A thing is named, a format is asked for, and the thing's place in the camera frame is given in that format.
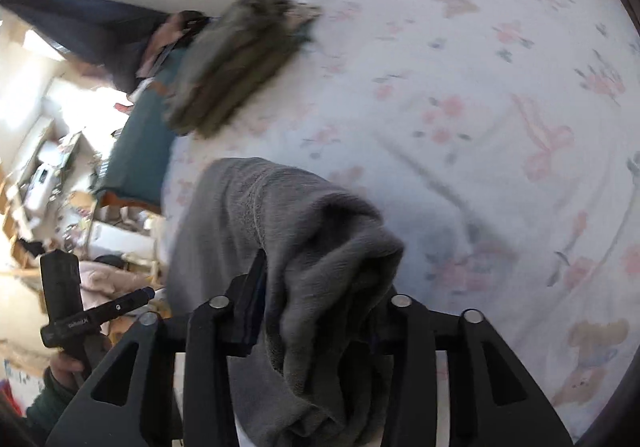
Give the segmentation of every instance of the green sleeve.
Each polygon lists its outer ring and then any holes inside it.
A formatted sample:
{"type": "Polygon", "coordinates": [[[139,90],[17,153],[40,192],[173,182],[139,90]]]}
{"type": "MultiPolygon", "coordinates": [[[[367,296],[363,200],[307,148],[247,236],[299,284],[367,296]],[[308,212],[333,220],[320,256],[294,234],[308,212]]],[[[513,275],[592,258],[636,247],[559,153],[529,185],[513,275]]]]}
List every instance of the green sleeve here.
{"type": "Polygon", "coordinates": [[[49,436],[73,397],[74,392],[60,385],[47,367],[44,372],[44,389],[26,412],[27,426],[42,442],[49,436]]]}

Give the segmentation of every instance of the white bedsheet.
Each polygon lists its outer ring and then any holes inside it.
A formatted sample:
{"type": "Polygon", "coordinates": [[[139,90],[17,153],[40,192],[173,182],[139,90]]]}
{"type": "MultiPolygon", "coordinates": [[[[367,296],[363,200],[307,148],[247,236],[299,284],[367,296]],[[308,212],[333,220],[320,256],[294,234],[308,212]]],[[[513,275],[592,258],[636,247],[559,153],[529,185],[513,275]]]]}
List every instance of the white bedsheet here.
{"type": "Polygon", "coordinates": [[[482,310],[577,439],[640,343],[640,42],[619,0],[302,1],[324,9],[315,42],[215,138],[175,143],[165,245],[220,157],[348,186],[406,243],[398,289],[482,310]]]}

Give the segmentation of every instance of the teddy bear print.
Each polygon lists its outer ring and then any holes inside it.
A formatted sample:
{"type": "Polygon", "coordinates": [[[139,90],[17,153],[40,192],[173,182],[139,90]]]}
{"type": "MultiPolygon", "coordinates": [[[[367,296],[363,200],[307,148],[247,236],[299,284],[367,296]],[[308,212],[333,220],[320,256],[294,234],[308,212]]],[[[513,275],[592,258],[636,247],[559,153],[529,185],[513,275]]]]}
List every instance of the teddy bear print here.
{"type": "Polygon", "coordinates": [[[598,392],[607,373],[605,365],[618,354],[629,333],[626,319],[600,325],[581,321],[569,330],[567,343],[578,348],[578,364],[551,399],[554,407],[564,403],[587,403],[598,392]]]}

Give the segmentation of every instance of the silver bolt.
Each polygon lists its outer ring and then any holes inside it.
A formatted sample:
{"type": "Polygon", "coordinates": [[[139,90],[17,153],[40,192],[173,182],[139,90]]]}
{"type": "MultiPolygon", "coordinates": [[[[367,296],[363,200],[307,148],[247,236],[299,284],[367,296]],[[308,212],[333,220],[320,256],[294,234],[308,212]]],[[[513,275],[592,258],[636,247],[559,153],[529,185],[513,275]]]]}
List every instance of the silver bolt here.
{"type": "Polygon", "coordinates": [[[391,297],[391,304],[393,306],[398,306],[398,308],[406,308],[407,306],[411,306],[411,297],[408,295],[394,295],[391,297]]]}
{"type": "Polygon", "coordinates": [[[209,301],[209,306],[216,309],[222,309],[226,308],[229,302],[229,297],[218,295],[217,297],[213,297],[213,299],[209,301]]]}
{"type": "Polygon", "coordinates": [[[158,315],[153,312],[146,312],[143,313],[140,317],[140,324],[142,324],[143,326],[151,326],[151,324],[155,324],[157,320],[158,315]]]}
{"type": "Polygon", "coordinates": [[[478,324],[484,320],[484,315],[482,315],[478,310],[467,310],[463,313],[465,320],[470,322],[471,324],[478,324]]]}

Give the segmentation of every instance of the bed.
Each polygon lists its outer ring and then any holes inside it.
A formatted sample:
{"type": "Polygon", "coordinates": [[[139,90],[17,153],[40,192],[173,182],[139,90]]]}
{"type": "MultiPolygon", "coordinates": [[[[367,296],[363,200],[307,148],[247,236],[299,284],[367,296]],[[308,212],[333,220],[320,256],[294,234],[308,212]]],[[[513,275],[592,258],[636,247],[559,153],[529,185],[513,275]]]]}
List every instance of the bed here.
{"type": "Polygon", "coordinates": [[[622,3],[299,1],[324,11],[314,41],[215,137],[174,142],[164,254],[220,157],[353,189],[406,244],[398,290],[482,310],[578,440],[640,344],[640,38],[622,3]]]}

